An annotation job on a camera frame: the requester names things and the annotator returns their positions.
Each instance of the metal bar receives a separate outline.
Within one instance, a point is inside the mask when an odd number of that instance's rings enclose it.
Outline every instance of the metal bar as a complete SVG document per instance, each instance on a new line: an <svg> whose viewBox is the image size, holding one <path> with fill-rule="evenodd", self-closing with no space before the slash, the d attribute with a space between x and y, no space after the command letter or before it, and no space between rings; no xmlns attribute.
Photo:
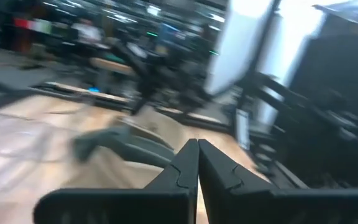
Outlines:
<svg viewBox="0 0 358 224"><path fill-rule="evenodd" d="M284 104L284 102L281 102L263 90L259 90L257 95L262 101L268 103L279 112L287 112L291 110L291 108Z"/></svg>
<svg viewBox="0 0 358 224"><path fill-rule="evenodd" d="M249 81L251 81L252 84L256 84L256 85L258 84L257 80L256 80L257 69L260 64L260 59L262 57L267 38L269 36L270 29L272 28L275 12L278 9L280 3L281 3L281 0L273 0L273 3L271 3L271 5L270 5L267 18L264 22L264 26L263 26L260 36L259 36L258 44L254 51L254 56L249 64L246 74L244 75L244 77L241 81L241 87L248 86L247 82L249 82ZM237 109L241 109L244 106L244 103L246 100L246 91L248 91L248 90L245 90L243 88L241 97L240 97L239 101L237 102Z"/></svg>
<svg viewBox="0 0 358 224"><path fill-rule="evenodd" d="M300 180L295 174L293 174L290 170L288 170L283 164L279 162L275 162L276 168L285 175L285 177L296 187L299 189L308 189L309 187Z"/></svg>
<svg viewBox="0 0 358 224"><path fill-rule="evenodd" d="M54 85L44 85L44 86L37 86L31 89L36 94L40 95L47 95L52 96L64 100L72 100L72 97L70 98L67 95L72 95L76 93L74 90L68 90L66 88L60 88L59 86ZM126 102L114 100L114 99L107 99L102 96L95 96L95 106L106 108L109 110L118 110L118 111L130 111L131 108ZM178 114L170 111L160 110L157 109L159 113L162 113L166 116L169 116L171 118L175 118ZM208 129L220 133L228 133L228 126L226 124L222 123L215 123L213 121L203 120L200 118L195 118L192 116L187 116L182 121L180 121L181 124L186 126L193 126L196 128L201 129Z"/></svg>
<svg viewBox="0 0 358 224"><path fill-rule="evenodd" d="M284 99L294 101L295 103L306 103L308 99L302 95L292 92L287 87L272 80L269 76L265 75L263 85L274 92L281 95Z"/></svg>

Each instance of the metal post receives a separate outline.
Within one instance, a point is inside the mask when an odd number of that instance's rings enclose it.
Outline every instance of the metal post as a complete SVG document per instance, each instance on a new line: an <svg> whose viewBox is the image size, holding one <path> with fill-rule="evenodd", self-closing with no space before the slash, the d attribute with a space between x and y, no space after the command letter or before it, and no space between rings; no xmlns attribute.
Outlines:
<svg viewBox="0 0 358 224"><path fill-rule="evenodd" d="M281 0L273 0L271 3L267 18L264 22L264 26L260 31L259 41L254 51L254 56L249 64L248 70L246 74L240 81L242 87L242 93L240 98L237 101L237 109L242 109L244 103L246 101L246 96L252 94L253 86L257 88L258 85L258 76L257 76L257 69L260 65L260 58L264 52L265 44L267 38L269 36L270 29L272 28L274 15L281 3Z"/></svg>

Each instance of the person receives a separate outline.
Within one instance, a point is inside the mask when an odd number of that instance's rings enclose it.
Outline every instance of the person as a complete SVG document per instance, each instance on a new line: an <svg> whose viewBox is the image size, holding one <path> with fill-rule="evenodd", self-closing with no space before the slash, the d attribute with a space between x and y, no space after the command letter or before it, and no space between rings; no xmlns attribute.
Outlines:
<svg viewBox="0 0 358 224"><path fill-rule="evenodd" d="M102 41L100 30L87 18L81 18L79 23L73 24L78 30L78 40L86 44L98 44Z"/></svg>

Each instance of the wooden floor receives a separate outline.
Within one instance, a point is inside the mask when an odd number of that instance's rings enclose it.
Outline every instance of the wooden floor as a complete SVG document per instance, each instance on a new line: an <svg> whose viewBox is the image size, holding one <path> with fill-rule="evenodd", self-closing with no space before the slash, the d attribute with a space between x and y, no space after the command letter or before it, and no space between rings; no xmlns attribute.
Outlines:
<svg viewBox="0 0 358 224"><path fill-rule="evenodd" d="M32 207L47 192L62 186L70 176L68 140L74 135L101 129L121 112L91 107L47 96L31 96L0 113L27 119L0 117L0 224L32 223ZM207 139L245 168L253 162L232 137L185 127L188 138ZM197 223L208 223L199 194Z"/></svg>

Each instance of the ceiling light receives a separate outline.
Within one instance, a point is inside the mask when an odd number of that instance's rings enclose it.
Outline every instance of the ceiling light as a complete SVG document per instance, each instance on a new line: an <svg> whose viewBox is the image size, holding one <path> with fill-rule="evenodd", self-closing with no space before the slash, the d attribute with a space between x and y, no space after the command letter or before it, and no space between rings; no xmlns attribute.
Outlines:
<svg viewBox="0 0 358 224"><path fill-rule="evenodd" d="M120 22L125 22L124 20L118 19L118 18L114 18L113 16L108 16L107 18L114 19L114 20L117 20L117 21L120 21Z"/></svg>
<svg viewBox="0 0 358 224"><path fill-rule="evenodd" d="M117 14L115 14L114 15L115 17L117 17L118 19L127 19L125 16L122 16L122 15L117 15Z"/></svg>
<svg viewBox="0 0 358 224"><path fill-rule="evenodd" d="M73 6L71 4L67 4L67 3L62 3L62 4L65 5L65 6L69 6L69 7L75 7L75 6Z"/></svg>
<svg viewBox="0 0 358 224"><path fill-rule="evenodd" d="M77 2L73 2L73 1L67 1L68 3L76 6L76 7L81 7L82 5L81 4L78 4Z"/></svg>
<svg viewBox="0 0 358 224"><path fill-rule="evenodd" d="M109 12L109 13L113 13L115 14L115 12L112 12L112 11L109 11L109 10L105 10L105 9L102 9L104 12Z"/></svg>
<svg viewBox="0 0 358 224"><path fill-rule="evenodd" d="M131 21L131 22L135 22L135 23L137 22L137 21L135 21L135 20L133 20L133 19L130 19L130 18L127 18L127 20L128 20L128 21Z"/></svg>
<svg viewBox="0 0 358 224"><path fill-rule="evenodd" d="M62 13L68 14L68 15L72 15L71 13L69 13L67 11L64 11L64 10L61 10L61 9L56 9L56 11L59 11L59 12L62 12Z"/></svg>
<svg viewBox="0 0 358 224"><path fill-rule="evenodd" d="M148 6L147 8L147 12L153 16L157 16L160 11L161 9L155 6Z"/></svg>
<svg viewBox="0 0 358 224"><path fill-rule="evenodd" d="M48 5L48 6L53 6L53 7L57 7L57 5L54 5L54 4L50 4L50 3L47 3L47 2L44 2L44 4Z"/></svg>
<svg viewBox="0 0 358 224"><path fill-rule="evenodd" d="M218 15L215 15L215 14L210 14L211 15L211 18L215 21L218 21L218 22L224 22L224 18L223 17L220 17Z"/></svg>
<svg viewBox="0 0 358 224"><path fill-rule="evenodd" d="M217 28L217 27L215 27L215 26L209 26L209 28L214 29L214 30L217 30L217 31L220 31L220 29Z"/></svg>

